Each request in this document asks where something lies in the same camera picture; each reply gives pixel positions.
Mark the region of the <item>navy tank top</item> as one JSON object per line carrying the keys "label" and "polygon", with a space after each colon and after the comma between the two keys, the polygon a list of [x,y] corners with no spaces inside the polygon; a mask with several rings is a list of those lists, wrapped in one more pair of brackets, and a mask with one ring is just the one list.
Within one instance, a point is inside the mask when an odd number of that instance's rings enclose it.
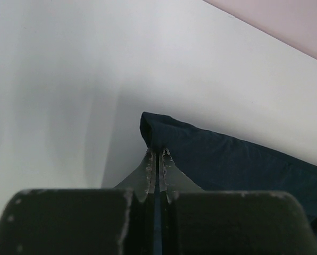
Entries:
{"label": "navy tank top", "polygon": [[317,166],[167,115],[142,113],[140,133],[148,148],[167,149],[175,165],[203,190],[292,194],[317,236]]}

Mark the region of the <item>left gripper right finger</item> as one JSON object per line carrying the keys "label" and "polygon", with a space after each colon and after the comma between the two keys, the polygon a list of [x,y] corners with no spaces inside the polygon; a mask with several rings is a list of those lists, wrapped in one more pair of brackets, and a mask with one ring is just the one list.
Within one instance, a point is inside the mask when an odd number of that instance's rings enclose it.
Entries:
{"label": "left gripper right finger", "polygon": [[158,172],[163,254],[317,254],[317,239],[291,194],[204,191],[168,150]]}

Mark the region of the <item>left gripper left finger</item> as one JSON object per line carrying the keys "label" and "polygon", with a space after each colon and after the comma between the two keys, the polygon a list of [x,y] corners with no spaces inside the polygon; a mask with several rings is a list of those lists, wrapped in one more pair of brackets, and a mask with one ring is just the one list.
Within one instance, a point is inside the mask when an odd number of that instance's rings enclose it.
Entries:
{"label": "left gripper left finger", "polygon": [[156,156],[112,189],[17,192],[0,217],[0,254],[152,254]]}

